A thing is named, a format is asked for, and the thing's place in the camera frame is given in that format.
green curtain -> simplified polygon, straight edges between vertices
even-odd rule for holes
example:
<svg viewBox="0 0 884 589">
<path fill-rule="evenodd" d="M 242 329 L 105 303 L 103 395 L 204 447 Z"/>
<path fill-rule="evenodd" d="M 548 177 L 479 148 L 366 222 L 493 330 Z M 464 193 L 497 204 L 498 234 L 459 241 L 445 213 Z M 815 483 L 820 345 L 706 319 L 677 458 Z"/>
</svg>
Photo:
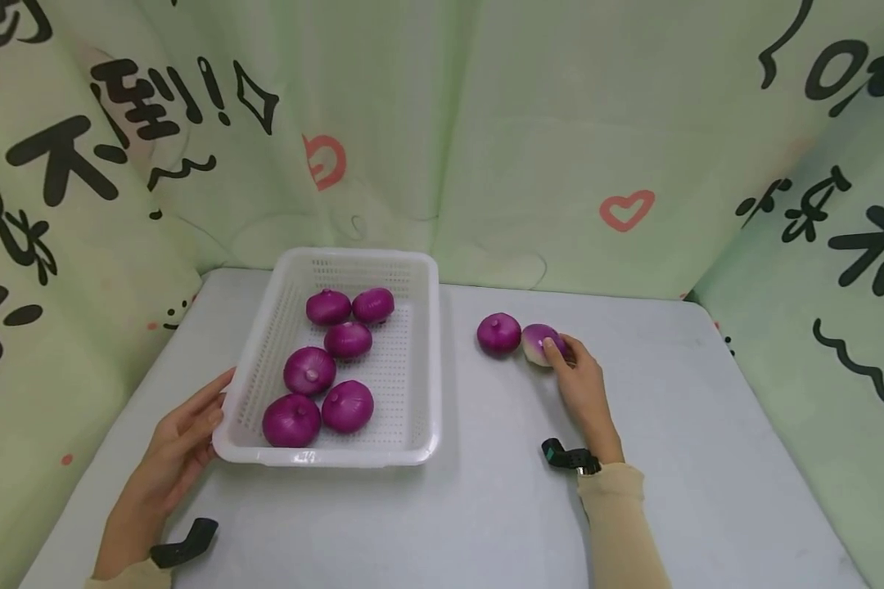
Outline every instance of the green curtain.
<svg viewBox="0 0 884 589">
<path fill-rule="evenodd" d="M 884 587 L 884 2 L 0 2 L 0 588 L 199 275 L 299 245 L 697 285 Z"/>
</svg>

red heart outline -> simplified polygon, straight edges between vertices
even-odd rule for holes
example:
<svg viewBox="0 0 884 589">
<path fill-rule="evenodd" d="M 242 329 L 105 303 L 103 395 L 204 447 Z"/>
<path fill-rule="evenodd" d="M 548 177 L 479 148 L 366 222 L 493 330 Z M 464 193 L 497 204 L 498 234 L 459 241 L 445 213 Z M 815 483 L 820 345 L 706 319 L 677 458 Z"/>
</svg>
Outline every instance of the red heart outline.
<svg viewBox="0 0 884 589">
<path fill-rule="evenodd" d="M 628 221 L 620 221 L 613 215 L 612 209 L 614 206 L 618 206 L 621 209 L 632 209 L 632 205 L 635 204 L 636 200 L 641 200 L 642 205 L 638 207 L 638 210 L 633 213 Z M 602 220 L 616 231 L 626 233 L 648 215 L 648 211 L 652 210 L 652 205 L 654 204 L 655 193 L 652 191 L 636 191 L 629 196 L 610 196 L 599 205 L 599 217 L 602 217 Z"/>
<path fill-rule="evenodd" d="M 314 180 L 314 185 L 318 187 L 318 192 L 325 191 L 327 188 L 340 182 L 344 177 L 344 172 L 347 172 L 347 153 L 345 153 L 341 142 L 330 135 L 318 135 L 313 137 L 311 141 L 308 141 L 308 138 L 304 135 L 301 135 L 301 138 L 304 139 L 304 156 L 308 160 L 308 172 L 311 172 L 311 179 Z M 323 172 L 324 165 L 318 164 L 312 167 L 311 157 L 317 154 L 318 150 L 324 148 L 334 151 L 334 155 L 337 156 L 337 163 L 334 169 L 331 170 L 331 173 L 325 175 L 324 178 L 317 178 L 318 174 Z"/>
</svg>

red onion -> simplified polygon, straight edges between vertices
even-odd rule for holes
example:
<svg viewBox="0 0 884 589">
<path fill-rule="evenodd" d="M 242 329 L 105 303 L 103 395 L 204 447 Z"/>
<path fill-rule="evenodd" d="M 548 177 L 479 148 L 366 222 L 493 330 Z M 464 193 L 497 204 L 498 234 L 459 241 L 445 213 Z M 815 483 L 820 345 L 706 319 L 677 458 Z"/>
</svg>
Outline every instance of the red onion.
<svg viewBox="0 0 884 589">
<path fill-rule="evenodd" d="M 308 299 L 304 314 L 314 325 L 330 327 L 350 317 L 350 299 L 342 292 L 325 289 Z"/>
<path fill-rule="evenodd" d="M 362 323 L 380 323 L 393 314 L 393 293 L 382 289 L 365 290 L 354 297 L 354 317 Z"/>
<path fill-rule="evenodd" d="M 357 380 L 346 380 L 331 389 L 322 403 L 324 425 L 341 434 L 353 434 L 373 416 L 373 395 Z"/>
<path fill-rule="evenodd" d="M 496 312 L 481 320 L 477 335 L 485 352 L 493 355 L 511 353 L 521 345 L 521 323 L 506 312 Z"/>
<path fill-rule="evenodd" d="M 318 405 L 304 395 L 277 398 L 262 416 L 262 433 L 274 447 L 305 447 L 321 428 Z"/>
<path fill-rule="evenodd" d="M 337 364 L 334 358 L 321 348 L 308 346 L 296 349 L 288 356 L 282 377 L 285 386 L 299 395 L 317 395 L 323 393 L 334 384 L 337 376 Z"/>
<path fill-rule="evenodd" d="M 546 337 L 552 339 L 560 353 L 566 356 L 566 342 L 549 325 L 531 323 L 521 332 L 521 346 L 524 349 L 524 355 L 527 356 L 528 361 L 537 366 L 550 366 L 547 356 L 543 355 L 543 339 Z"/>
<path fill-rule="evenodd" d="M 324 348 L 334 358 L 347 360 L 370 351 L 373 335 L 363 323 L 348 321 L 335 325 L 324 335 Z"/>
</svg>

cartoon face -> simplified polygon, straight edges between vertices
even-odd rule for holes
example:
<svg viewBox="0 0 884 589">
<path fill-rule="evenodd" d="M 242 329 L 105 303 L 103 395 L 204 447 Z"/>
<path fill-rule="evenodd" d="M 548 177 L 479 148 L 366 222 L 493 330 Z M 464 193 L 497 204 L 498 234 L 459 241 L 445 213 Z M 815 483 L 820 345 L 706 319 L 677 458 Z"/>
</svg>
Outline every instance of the cartoon face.
<svg viewBox="0 0 884 589">
<path fill-rule="evenodd" d="M 182 302 L 180 303 L 180 308 L 181 309 L 187 308 L 187 301 L 186 300 L 182 300 Z M 167 310 L 167 315 L 169 317 L 175 317 L 177 315 L 177 312 L 176 312 L 176 310 L 171 308 L 171 309 Z M 164 329 L 175 330 L 178 327 L 180 327 L 180 323 L 179 322 L 177 322 L 177 323 L 161 323 L 161 327 L 163 327 Z"/>
</svg>

table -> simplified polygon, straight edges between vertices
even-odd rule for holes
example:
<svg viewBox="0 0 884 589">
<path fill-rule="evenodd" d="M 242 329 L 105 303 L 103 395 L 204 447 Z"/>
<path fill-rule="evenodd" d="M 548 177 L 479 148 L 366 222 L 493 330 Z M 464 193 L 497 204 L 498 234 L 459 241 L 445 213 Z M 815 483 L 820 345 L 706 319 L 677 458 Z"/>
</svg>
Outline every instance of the table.
<svg viewBox="0 0 884 589">
<path fill-rule="evenodd" d="M 22 589 L 81 587 L 155 423 L 236 363 L 268 273 L 219 269 L 122 411 Z M 411 469 L 214 464 L 176 514 L 219 521 L 179 589 L 589 587 L 576 479 L 540 443 L 580 444 L 548 371 L 480 354 L 490 312 L 578 335 L 605 368 L 674 587 L 864 587 L 713 322 L 695 304 L 442 286 L 443 439 Z"/>
</svg>

